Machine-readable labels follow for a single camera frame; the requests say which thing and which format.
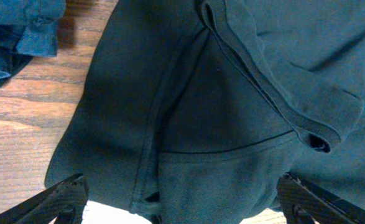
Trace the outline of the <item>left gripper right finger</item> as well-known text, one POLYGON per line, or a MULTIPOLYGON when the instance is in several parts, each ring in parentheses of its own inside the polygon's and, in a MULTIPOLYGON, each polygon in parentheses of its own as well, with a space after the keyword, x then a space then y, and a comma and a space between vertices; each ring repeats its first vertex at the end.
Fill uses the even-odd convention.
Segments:
POLYGON ((365 210, 289 173, 278 181, 277 200, 287 224, 365 224, 365 210))

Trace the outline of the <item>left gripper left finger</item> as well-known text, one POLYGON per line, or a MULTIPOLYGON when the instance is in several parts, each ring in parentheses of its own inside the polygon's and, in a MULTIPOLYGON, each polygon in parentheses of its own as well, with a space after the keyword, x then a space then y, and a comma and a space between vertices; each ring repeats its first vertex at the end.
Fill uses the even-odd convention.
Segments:
POLYGON ((81 224, 89 187, 82 174, 70 176, 0 214, 0 224, 81 224))

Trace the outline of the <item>black polo shirt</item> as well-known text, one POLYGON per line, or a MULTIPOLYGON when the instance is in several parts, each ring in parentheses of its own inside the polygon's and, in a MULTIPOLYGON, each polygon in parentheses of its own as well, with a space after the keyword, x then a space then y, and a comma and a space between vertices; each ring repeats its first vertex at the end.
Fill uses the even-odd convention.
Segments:
POLYGON ((45 185, 239 223, 286 172, 365 210, 365 0, 119 1, 45 185))

